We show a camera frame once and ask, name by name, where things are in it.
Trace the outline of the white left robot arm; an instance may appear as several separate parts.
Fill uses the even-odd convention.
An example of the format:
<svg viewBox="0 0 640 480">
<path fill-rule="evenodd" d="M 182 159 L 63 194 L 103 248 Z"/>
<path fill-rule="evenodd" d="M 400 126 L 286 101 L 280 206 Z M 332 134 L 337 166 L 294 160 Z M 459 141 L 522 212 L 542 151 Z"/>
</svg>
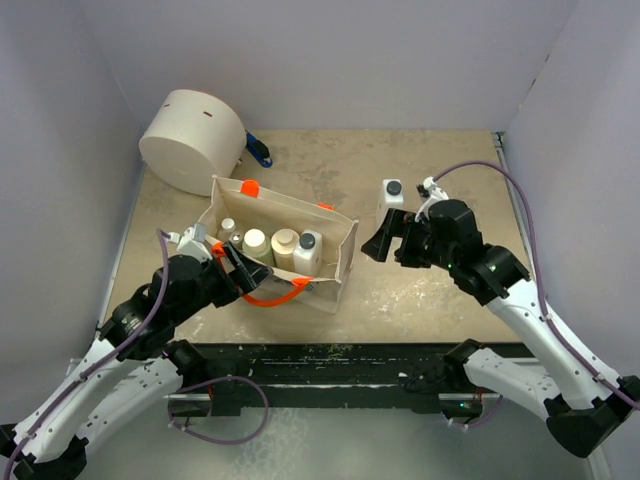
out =
<svg viewBox="0 0 640 480">
<path fill-rule="evenodd" d="M 75 479 L 101 436 L 160 397 L 194 392 L 236 375 L 210 377 L 181 323 L 227 306 L 261 286 L 272 269 L 228 243 L 219 252 L 162 254 L 152 280 L 114 309 L 89 350 L 32 414 L 1 428 L 6 479 Z"/>
</svg>

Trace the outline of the canvas bag orange handles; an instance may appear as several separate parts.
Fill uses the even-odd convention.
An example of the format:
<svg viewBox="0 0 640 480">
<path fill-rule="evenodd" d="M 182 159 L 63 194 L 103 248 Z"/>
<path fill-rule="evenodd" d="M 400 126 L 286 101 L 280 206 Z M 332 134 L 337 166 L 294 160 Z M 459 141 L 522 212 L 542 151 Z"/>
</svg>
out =
<svg viewBox="0 0 640 480">
<path fill-rule="evenodd" d="M 337 312 L 355 251 L 358 222 L 324 204 L 312 204 L 262 187 L 254 180 L 215 177 L 207 227 L 214 255 L 227 242 L 272 269 L 247 303 L 273 308 L 297 301 Z"/>
</svg>

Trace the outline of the white square bottle dark cap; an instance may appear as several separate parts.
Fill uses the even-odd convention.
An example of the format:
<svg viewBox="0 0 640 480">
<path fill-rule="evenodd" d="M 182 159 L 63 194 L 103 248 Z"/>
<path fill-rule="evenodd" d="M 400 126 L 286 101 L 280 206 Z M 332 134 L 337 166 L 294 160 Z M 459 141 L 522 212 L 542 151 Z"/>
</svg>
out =
<svg viewBox="0 0 640 480">
<path fill-rule="evenodd" d="M 376 208 L 377 229 L 381 227 L 387 211 L 391 208 L 404 208 L 403 185 L 399 179 L 384 179 L 382 181 Z"/>
</svg>

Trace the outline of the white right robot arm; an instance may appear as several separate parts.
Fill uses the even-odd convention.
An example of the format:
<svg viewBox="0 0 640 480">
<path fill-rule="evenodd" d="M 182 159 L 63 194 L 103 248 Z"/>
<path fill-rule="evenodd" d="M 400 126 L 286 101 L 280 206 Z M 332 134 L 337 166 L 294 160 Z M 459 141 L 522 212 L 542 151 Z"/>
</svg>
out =
<svg viewBox="0 0 640 480">
<path fill-rule="evenodd" d="M 484 241 L 461 200 L 438 201 L 427 212 L 391 209 L 362 252 L 377 262 L 393 252 L 403 267 L 439 267 L 454 284 L 501 319 L 543 367 L 542 372 L 466 340 L 445 361 L 456 391 L 489 389 L 530 411 L 569 453 L 589 457 L 639 407 L 639 378 L 600 360 L 539 295 L 526 267 L 507 248 Z"/>
</svg>

